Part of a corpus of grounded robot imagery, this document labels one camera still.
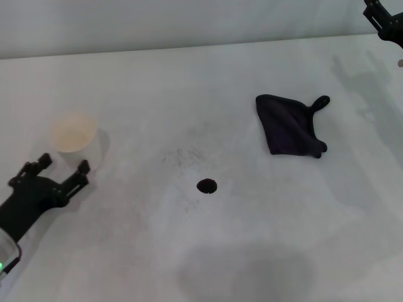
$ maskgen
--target tabletop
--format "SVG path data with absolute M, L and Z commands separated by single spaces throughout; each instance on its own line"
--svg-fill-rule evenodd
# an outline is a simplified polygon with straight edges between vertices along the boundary
M 402 50 L 376 35 L 0 60 L 0 183 L 99 122 L 91 185 L 21 239 L 7 302 L 402 301 Z M 321 159 L 271 155 L 255 98 L 312 104 Z M 213 194 L 197 190 L 211 178 Z

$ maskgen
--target paper cup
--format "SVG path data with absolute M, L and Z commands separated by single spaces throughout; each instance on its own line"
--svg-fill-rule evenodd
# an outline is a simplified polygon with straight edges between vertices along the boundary
M 102 151 L 96 121 L 82 113 L 61 117 L 52 125 L 50 144 L 69 165 L 77 167 L 88 160 L 92 171 L 102 162 Z

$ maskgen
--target black cloth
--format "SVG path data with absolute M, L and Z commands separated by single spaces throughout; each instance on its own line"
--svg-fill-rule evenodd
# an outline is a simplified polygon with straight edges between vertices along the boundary
M 311 107 L 293 99 L 258 96 L 256 108 L 270 153 L 310 155 L 319 159 L 327 146 L 315 136 L 314 114 L 329 103 L 329 96 L 321 96 Z

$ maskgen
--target black circle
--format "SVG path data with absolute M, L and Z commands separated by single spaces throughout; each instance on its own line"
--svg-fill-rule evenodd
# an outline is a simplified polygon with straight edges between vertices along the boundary
M 206 178 L 197 184 L 197 188 L 204 194 L 212 194 L 217 190 L 217 183 L 212 179 Z

